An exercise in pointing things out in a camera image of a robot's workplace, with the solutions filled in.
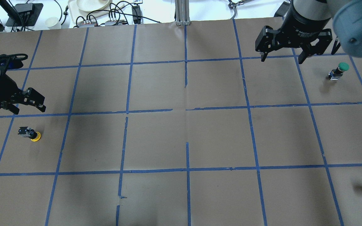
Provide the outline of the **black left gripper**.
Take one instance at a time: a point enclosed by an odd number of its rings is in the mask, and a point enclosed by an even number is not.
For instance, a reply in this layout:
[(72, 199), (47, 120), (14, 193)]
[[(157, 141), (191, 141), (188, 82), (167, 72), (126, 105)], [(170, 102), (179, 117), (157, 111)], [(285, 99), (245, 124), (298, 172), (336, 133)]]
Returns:
[(41, 112), (46, 111), (45, 97), (34, 88), (21, 90), (16, 82), (6, 74), (0, 74), (0, 109), (6, 109), (15, 115), (19, 114), (16, 104), (30, 105)]

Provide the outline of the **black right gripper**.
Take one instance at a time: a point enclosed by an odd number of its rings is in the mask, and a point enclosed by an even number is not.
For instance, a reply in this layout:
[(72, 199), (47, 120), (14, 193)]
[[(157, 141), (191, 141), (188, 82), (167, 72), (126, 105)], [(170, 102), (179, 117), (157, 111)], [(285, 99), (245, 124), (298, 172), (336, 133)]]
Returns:
[(255, 50), (261, 54), (261, 62), (281, 48), (301, 48), (298, 64), (322, 55), (333, 39), (331, 29), (325, 29), (331, 17), (327, 2), (291, 2), (279, 29), (264, 26), (260, 31)]

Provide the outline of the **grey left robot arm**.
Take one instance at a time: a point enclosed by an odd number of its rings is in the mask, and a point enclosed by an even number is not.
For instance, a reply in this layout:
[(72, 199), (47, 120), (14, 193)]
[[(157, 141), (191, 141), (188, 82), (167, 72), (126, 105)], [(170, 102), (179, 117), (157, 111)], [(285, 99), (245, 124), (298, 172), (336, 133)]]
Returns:
[(28, 55), (25, 53), (0, 55), (0, 109), (8, 110), (15, 115), (19, 114), (16, 104), (30, 105), (41, 112), (46, 111), (45, 97), (42, 94), (33, 88), (20, 89), (16, 82), (6, 74), (7, 70), (22, 68), (24, 66), (22, 61), (27, 58)]

